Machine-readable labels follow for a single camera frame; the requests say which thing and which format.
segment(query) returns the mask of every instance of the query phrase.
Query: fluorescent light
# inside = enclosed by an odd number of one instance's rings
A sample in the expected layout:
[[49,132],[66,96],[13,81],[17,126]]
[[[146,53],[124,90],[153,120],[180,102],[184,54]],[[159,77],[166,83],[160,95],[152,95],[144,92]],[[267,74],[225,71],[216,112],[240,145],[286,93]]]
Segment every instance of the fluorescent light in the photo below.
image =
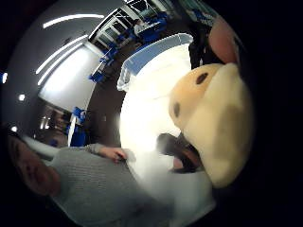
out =
[[12,131],[15,131],[15,132],[17,132],[17,130],[18,130],[18,128],[16,127],[16,126],[13,126],[13,127],[11,127],[10,128]]
[[88,39],[90,39],[93,34],[95,33],[95,31],[97,31],[98,27],[102,24],[103,21],[107,20],[107,18],[109,18],[110,16],[112,16],[115,12],[117,12],[117,9],[115,9],[114,11],[112,11],[110,14],[108,14],[107,17],[105,17],[100,24],[98,24],[98,26],[96,26],[96,28],[93,30],[93,32],[89,35]]
[[67,20],[72,20],[72,19],[78,19],[78,18],[87,18],[87,17],[93,17],[93,18],[104,18],[103,15],[97,15],[97,14],[75,14],[75,15],[68,15],[68,16],[63,16],[54,20],[51,20],[49,22],[44,23],[44,28],[48,26],[53,26],[59,22],[67,21]]
[[26,98],[26,95],[24,95],[24,94],[19,95],[19,100],[20,101],[24,101],[25,98]]
[[60,49],[58,49],[55,53],[53,53],[51,56],[49,56],[45,62],[42,63],[42,65],[39,66],[39,68],[36,70],[36,74],[39,74],[41,70],[50,62],[52,61],[59,53],[61,53],[64,49],[66,49],[68,46],[75,44],[77,41],[83,40],[87,37],[88,35],[83,35],[81,37],[78,37],[78,39],[64,45]]
[[42,77],[38,81],[38,86],[44,81],[45,77],[64,59],[66,56],[71,54],[74,50],[76,50],[79,46],[81,46],[83,43],[79,43],[75,45],[73,48],[66,51],[63,55],[61,55],[55,62],[50,65],[50,67],[45,71],[45,73],[42,75]]
[[2,83],[6,83],[7,79],[8,79],[8,73],[4,73],[2,75]]

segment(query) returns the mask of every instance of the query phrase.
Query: white wall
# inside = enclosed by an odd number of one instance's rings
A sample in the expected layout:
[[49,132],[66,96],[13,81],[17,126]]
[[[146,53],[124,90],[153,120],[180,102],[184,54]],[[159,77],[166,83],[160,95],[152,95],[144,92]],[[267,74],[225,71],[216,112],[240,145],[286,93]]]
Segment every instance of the white wall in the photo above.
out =
[[96,69],[100,55],[83,45],[67,57],[48,78],[39,97],[72,112],[87,109],[95,83],[88,76]]

